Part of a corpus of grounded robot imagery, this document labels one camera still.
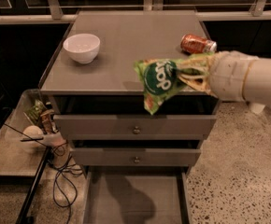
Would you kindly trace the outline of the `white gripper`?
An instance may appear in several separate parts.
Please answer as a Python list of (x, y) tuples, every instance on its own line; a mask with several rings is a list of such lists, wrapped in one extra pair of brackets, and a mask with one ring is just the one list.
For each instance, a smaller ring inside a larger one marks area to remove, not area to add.
[(183, 73), (209, 71), (209, 77), (178, 74), (178, 78), (192, 89), (215, 95), (222, 101), (241, 102), (244, 100), (243, 87), (248, 69), (257, 60), (257, 56), (238, 51), (194, 54), (179, 60), (177, 70)]

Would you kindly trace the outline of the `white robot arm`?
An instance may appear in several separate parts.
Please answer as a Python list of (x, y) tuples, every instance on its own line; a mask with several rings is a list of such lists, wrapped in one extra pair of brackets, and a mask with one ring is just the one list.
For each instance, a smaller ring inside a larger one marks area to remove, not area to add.
[(238, 51), (194, 54), (178, 63), (177, 76), (222, 101), (271, 108), (271, 59)]

